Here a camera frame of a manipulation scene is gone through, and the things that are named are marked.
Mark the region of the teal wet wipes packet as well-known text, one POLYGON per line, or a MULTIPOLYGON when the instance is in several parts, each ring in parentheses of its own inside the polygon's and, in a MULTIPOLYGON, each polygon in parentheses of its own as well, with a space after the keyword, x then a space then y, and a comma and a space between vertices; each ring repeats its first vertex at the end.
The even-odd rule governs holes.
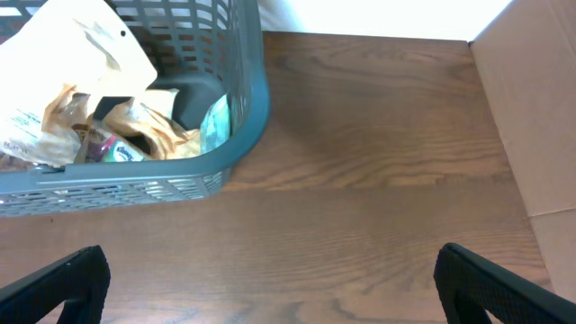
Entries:
POLYGON ((207 111, 200 125, 201 153, 221 146, 230 137, 231 118, 228 97, 223 95, 207 111))

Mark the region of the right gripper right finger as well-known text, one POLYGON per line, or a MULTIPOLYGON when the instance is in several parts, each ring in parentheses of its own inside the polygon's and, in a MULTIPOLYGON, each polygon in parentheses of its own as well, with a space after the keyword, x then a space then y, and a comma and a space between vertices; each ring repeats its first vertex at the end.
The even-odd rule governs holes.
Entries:
POLYGON ((434 280, 449 324, 575 321, 573 302, 455 243, 439 250, 434 280))

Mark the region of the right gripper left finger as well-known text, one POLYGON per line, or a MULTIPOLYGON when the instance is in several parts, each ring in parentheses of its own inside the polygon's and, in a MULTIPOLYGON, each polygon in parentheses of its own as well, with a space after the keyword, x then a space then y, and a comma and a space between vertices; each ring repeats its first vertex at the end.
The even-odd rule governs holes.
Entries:
POLYGON ((101 247, 77 252, 1 289, 3 323, 36 323, 60 304, 58 324, 98 323, 111 281, 101 247))

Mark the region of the beige paper pouch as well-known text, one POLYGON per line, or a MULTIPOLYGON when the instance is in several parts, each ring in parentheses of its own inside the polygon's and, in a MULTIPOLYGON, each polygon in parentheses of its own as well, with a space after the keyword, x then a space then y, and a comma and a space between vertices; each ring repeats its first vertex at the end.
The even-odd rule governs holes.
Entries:
POLYGON ((105 97, 133 97, 157 71, 104 0, 49 0, 1 46, 1 150, 54 167, 74 161, 105 97))
POLYGON ((172 119, 179 90, 150 89, 115 105, 103 125, 124 138, 143 136, 153 159, 194 158, 201 154, 200 131, 172 119))

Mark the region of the colourful Kleenex tissue multipack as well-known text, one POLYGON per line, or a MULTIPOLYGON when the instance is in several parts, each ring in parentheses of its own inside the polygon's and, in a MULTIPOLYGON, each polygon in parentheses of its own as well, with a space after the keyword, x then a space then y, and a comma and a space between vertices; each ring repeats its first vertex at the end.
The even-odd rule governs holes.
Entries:
POLYGON ((147 156, 116 135, 93 132, 88 135, 86 160, 89 162, 140 162, 147 156))

